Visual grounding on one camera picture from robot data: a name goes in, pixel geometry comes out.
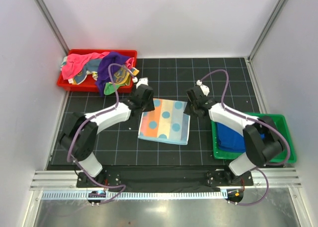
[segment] purple cloth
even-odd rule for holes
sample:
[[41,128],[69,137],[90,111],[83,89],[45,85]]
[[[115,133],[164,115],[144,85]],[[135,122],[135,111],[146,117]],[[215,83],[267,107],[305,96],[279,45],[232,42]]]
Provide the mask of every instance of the purple cloth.
[[[101,62],[99,63],[97,70],[97,81],[96,85],[98,87],[99,93],[101,96],[104,95],[104,89],[107,82],[110,82],[110,77],[108,73],[108,66],[112,63],[117,63],[123,65],[130,57],[120,55],[118,52],[110,52],[107,56],[105,56]],[[118,70],[119,66],[112,66],[110,71],[113,76]]]

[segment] clothes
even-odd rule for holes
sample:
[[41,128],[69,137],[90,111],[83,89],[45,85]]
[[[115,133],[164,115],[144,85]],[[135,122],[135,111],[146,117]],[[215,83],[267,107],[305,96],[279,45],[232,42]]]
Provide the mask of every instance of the clothes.
[[[110,52],[106,57],[104,57],[98,66],[98,78],[96,85],[98,87],[101,96],[104,95],[105,84],[110,82],[110,77],[108,74],[108,66],[112,63],[117,63],[120,65],[126,65],[127,68],[131,69],[133,66],[134,58],[123,56],[117,52]],[[115,74],[120,69],[119,66],[112,66],[111,73]]]
[[138,138],[167,144],[187,145],[190,116],[183,113],[186,102],[154,99],[155,110],[144,112]]
[[103,52],[103,53],[89,53],[85,55],[79,55],[79,54],[70,54],[66,58],[63,59],[62,62],[62,77],[63,79],[72,79],[74,76],[76,76],[78,73],[81,72],[84,65],[92,60],[92,59],[98,59],[98,58],[104,58],[107,56],[109,52]]
[[[131,71],[134,74],[134,76],[136,76],[139,73],[139,70],[137,70],[136,68],[132,68]],[[128,71],[121,67],[119,71],[113,75],[113,80],[115,82],[116,90],[118,90],[118,88],[121,86],[130,85],[131,78]],[[106,83],[104,95],[110,95],[114,92],[115,90],[113,84],[111,82]]]
[[229,127],[217,123],[217,141],[219,149],[230,152],[245,152],[245,142],[242,135]]
[[69,79],[71,84],[81,84],[87,77],[87,75],[92,74],[93,79],[97,80],[97,69],[101,59],[93,59],[85,64],[83,69],[72,79]]

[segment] red plastic bin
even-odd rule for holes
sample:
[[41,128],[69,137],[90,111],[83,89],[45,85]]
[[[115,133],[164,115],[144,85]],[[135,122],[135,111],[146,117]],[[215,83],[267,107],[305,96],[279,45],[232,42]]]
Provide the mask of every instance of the red plastic bin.
[[[84,49],[72,49],[69,51],[69,54],[88,54],[92,52],[103,53],[103,52],[118,52],[121,55],[133,57],[134,60],[134,67],[136,67],[137,61],[137,51],[134,50],[84,50]],[[82,92],[99,92],[97,86],[95,85],[95,80],[92,76],[87,76],[87,78],[81,84],[70,84],[68,80],[63,80],[62,72],[56,82],[57,86],[62,87],[64,90],[67,91],[82,91]],[[133,89],[133,81],[130,81],[130,84],[127,86],[122,86],[118,88],[119,93],[130,93]]]

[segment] blue polka dot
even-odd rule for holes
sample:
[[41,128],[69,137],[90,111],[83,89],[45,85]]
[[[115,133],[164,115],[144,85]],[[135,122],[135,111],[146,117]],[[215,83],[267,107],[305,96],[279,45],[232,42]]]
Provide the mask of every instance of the blue polka dot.
[[160,100],[158,100],[158,99],[155,99],[155,100],[154,100],[154,106],[155,106],[155,107],[160,106],[160,104],[161,104]]
[[173,124],[172,125],[172,130],[174,130],[175,132],[178,132],[180,130],[180,125],[179,124]]
[[151,122],[149,123],[149,128],[155,129],[156,127],[157,127],[157,122],[156,122],[156,121],[151,121]]
[[180,101],[177,101],[177,102],[174,103],[174,107],[176,109],[181,109],[183,107],[183,104]]
[[164,135],[164,134],[160,134],[158,138],[166,139],[166,138],[167,138],[167,136],[166,136],[166,135]]
[[167,119],[167,118],[170,117],[170,113],[169,113],[168,111],[164,111],[164,112],[162,113],[162,117],[165,118],[165,119]]

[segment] green plastic tray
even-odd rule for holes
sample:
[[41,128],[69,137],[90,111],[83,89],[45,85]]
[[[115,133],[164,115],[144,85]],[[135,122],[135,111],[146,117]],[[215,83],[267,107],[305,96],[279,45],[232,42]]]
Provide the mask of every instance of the green plastic tray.
[[[297,158],[296,158],[296,153],[294,150],[294,145],[292,142],[292,139],[290,137],[290,133],[288,130],[288,126],[286,123],[286,119],[283,115],[281,114],[258,114],[258,113],[246,113],[249,115],[253,116],[258,116],[258,117],[263,117],[265,115],[270,116],[273,120],[274,123],[278,129],[278,131],[286,138],[289,146],[290,146],[290,157],[287,163],[295,163]],[[241,155],[241,153],[238,152],[229,152],[229,151],[223,151],[219,149],[218,141],[217,141],[217,125],[215,122],[212,121],[212,139],[213,139],[213,154],[214,158],[216,159],[229,159],[229,160],[234,160],[238,156]],[[281,162],[285,159],[287,151],[283,151],[281,154],[277,155],[274,157],[271,162]]]

